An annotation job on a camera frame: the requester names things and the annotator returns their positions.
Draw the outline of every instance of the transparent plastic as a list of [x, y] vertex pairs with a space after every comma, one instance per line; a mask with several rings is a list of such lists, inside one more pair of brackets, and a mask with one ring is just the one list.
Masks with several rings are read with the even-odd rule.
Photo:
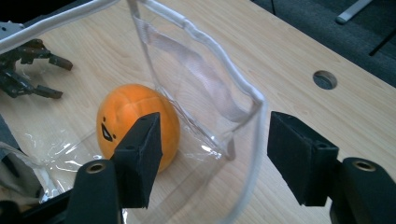
[[[21, 149], [28, 150], [35, 165], [47, 172], [47, 178], [38, 178], [45, 201], [73, 188], [82, 164], [102, 159], [92, 115], [100, 104], [98, 99], [122, 84], [147, 85], [174, 105], [181, 140], [175, 160], [156, 177], [148, 209], [123, 210], [125, 222], [232, 222], [248, 202], [260, 170], [267, 108], [264, 96], [244, 79], [221, 45], [191, 21], [156, 1], [130, 0], [128, 4], [146, 55], [150, 74], [145, 76], [149, 78], [113, 80], [109, 72], [100, 87], [84, 86], [86, 91], [97, 93], [90, 101], [84, 100], [84, 88], [68, 93], [79, 99], [78, 105], [67, 95], [57, 102], [39, 98], [11, 102], [0, 95], [7, 98], [8, 106], [0, 108], [0, 113]], [[66, 52], [57, 54], [68, 58]], [[46, 70], [45, 63], [32, 66], [41, 75], [52, 71]], [[92, 68], [82, 67], [80, 64], [81, 70]], [[77, 85], [76, 78], [86, 81], [59, 69], [56, 77], [46, 80], [61, 90], [63, 85]], [[73, 122], [73, 110], [85, 111], [85, 119]]]

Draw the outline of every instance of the table surface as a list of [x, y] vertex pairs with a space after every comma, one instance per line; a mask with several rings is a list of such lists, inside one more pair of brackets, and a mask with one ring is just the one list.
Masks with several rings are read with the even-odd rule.
[[[246, 79], [265, 95], [269, 102], [266, 134], [270, 111], [291, 114], [339, 146], [339, 160], [361, 157], [375, 161], [396, 178], [396, 90], [390, 85], [248, 0], [160, 2], [187, 16], [197, 27], [217, 40]], [[46, 77], [46, 82], [53, 89], [80, 87], [75, 88], [74, 95], [84, 109], [93, 114], [104, 94], [98, 92], [87, 96], [87, 90], [110, 89], [120, 81], [131, 82], [130, 77], [120, 76], [119, 80], [114, 81], [106, 74], [139, 74], [147, 71], [140, 45], [130, 44], [138, 40], [129, 8], [124, 1], [43, 36], [45, 44], [51, 46], [52, 53], [67, 59], [73, 59], [76, 54], [84, 55], [86, 49], [89, 49], [87, 52], [96, 50], [94, 56], [85, 55], [86, 66], [75, 66], [74, 72], [89, 74], [93, 71], [99, 76], [98, 79], [106, 81], [106, 86], [101, 86], [95, 80], [91, 85], [82, 86], [90, 81], [89, 76], [78, 76], [74, 81], [63, 84], [59, 84], [59, 80], [55, 81], [62, 76]], [[71, 50], [66, 39], [74, 39], [73, 44], [84, 46], [84, 49]], [[101, 65], [106, 62], [114, 66]], [[318, 87], [313, 81], [317, 71], [332, 73], [337, 79], [336, 87], [333, 90]], [[136, 77], [136, 80], [148, 81], [144, 77]], [[42, 118], [45, 113], [38, 113], [46, 104], [46, 99], [36, 97], [34, 102], [29, 102], [21, 97], [22, 103], [12, 104], [12, 100], [4, 94], [0, 94], [0, 97], [2, 102], [9, 104], [8, 108], [1, 106], [0, 113], [9, 123], [23, 126], [14, 131], [25, 133], [25, 138], [34, 131], [33, 128], [29, 131], [29, 127], [40, 127], [35, 120], [51, 120]], [[62, 111], [53, 111], [59, 116], [62, 113], [76, 113], [73, 106], [56, 102], [52, 104], [59, 104]], [[27, 110], [33, 115], [28, 121], [22, 121], [23, 111]], [[91, 133], [94, 123], [94, 118], [83, 116], [76, 123], [62, 124], [71, 127], [78, 125], [76, 132], [68, 135], [70, 139], [64, 141], [72, 141], [79, 134]], [[29, 141], [30, 144], [35, 142], [35, 147], [40, 147], [40, 141]], [[236, 223], [330, 223], [330, 200], [326, 207], [300, 206], [274, 165], [266, 156], [262, 159], [257, 185]]]

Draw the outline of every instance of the wooden table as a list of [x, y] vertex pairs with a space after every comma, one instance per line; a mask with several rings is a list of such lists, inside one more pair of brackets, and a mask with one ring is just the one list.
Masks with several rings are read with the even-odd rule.
[[[217, 40], [247, 80], [266, 96], [267, 129], [270, 111], [291, 114], [339, 146], [340, 161], [352, 156], [375, 161], [396, 178], [396, 90], [390, 85], [248, 0], [160, 2]], [[106, 93], [92, 94], [95, 90], [110, 91], [133, 81], [149, 83], [141, 75], [148, 71], [146, 61], [124, 1], [40, 37], [54, 54], [84, 66], [76, 63], [72, 72], [37, 67], [36, 71], [45, 76], [38, 81], [45, 80], [51, 88], [65, 92], [60, 101], [36, 96], [15, 100], [0, 94], [0, 102], [7, 105], [0, 107], [0, 113], [22, 148], [40, 148], [48, 143], [67, 148], [68, 142], [94, 132], [97, 106]], [[335, 75], [335, 89], [326, 91], [314, 83], [313, 75], [321, 70]], [[82, 109], [84, 115], [75, 122], [54, 120]], [[47, 110], [53, 118], [45, 117]], [[65, 128], [59, 130], [36, 120], [58, 122]], [[70, 129], [75, 132], [55, 142], [58, 134]], [[37, 157], [55, 157], [58, 152], [37, 153]], [[330, 200], [324, 208], [300, 206], [275, 166], [266, 156], [262, 159], [257, 186], [236, 223], [330, 223]]]

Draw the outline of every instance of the orange ball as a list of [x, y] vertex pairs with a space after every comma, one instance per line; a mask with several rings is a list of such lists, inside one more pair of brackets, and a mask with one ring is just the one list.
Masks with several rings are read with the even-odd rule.
[[99, 106], [96, 135], [105, 158], [110, 159], [116, 146], [142, 116], [160, 112], [163, 171], [177, 153], [180, 125], [177, 112], [163, 95], [148, 87], [129, 84], [116, 88]]

